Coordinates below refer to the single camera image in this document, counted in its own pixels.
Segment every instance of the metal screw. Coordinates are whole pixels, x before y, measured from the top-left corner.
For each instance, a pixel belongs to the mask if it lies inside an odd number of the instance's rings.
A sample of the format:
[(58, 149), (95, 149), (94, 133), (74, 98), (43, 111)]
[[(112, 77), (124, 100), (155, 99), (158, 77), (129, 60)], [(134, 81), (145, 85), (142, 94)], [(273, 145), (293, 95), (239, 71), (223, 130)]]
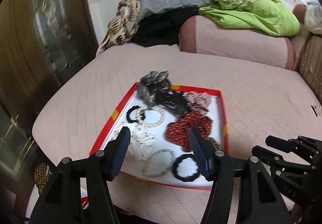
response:
[(104, 156), (104, 151), (96, 151), (95, 152), (95, 156), (96, 157), (102, 157), (102, 156)]
[(257, 163), (258, 162), (258, 158), (255, 156), (251, 156), (251, 162)]
[(65, 157), (62, 159), (62, 163), (66, 164), (70, 161), (70, 157)]
[(218, 157), (222, 157), (222, 156), (224, 156), (224, 155), (225, 155), (225, 153), (224, 153), (223, 151), (221, 151), (221, 150), (217, 150), (217, 151), (215, 152), (215, 154), (216, 154)]

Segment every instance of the lime green blanket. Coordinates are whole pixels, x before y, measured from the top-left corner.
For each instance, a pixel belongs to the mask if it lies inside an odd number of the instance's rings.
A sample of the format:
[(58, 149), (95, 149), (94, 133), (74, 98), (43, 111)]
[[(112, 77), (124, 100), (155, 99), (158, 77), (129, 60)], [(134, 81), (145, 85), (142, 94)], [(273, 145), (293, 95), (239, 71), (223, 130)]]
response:
[(199, 14), (224, 28), (256, 28), (274, 36), (299, 33), (300, 24), (294, 14), (279, 0), (214, 0)]

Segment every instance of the black scrunchie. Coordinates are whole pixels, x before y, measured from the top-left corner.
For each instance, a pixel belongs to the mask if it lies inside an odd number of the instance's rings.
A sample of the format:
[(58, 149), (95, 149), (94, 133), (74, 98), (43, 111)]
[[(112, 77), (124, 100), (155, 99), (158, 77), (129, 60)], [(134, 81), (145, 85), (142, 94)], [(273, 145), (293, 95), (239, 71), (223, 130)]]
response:
[(177, 172), (177, 169), (178, 169), (178, 166), (179, 164), (187, 159), (187, 158), (192, 158), (194, 161), (196, 161), (196, 159), (194, 158), (194, 155), (189, 153), (189, 154), (183, 154), (181, 155), (180, 157), (178, 157), (175, 162), (173, 163), (172, 165), (172, 174), (173, 176), (178, 179), (178, 180), (181, 180), (183, 182), (192, 182), (194, 181), (197, 177), (199, 177), (200, 175), (200, 171), (199, 171), (199, 168), (197, 169), (197, 172), (189, 177), (181, 177), (178, 175), (178, 172)]
[[(126, 112), (126, 120), (128, 121), (128, 123), (135, 123), (137, 122), (137, 120), (131, 120), (130, 118), (130, 114), (135, 111), (136, 109), (139, 109), (140, 106), (133, 106), (131, 109), (129, 109), (127, 112)], [(142, 120), (145, 119), (145, 114), (144, 114), (144, 111), (141, 112), (141, 116), (142, 116)]]

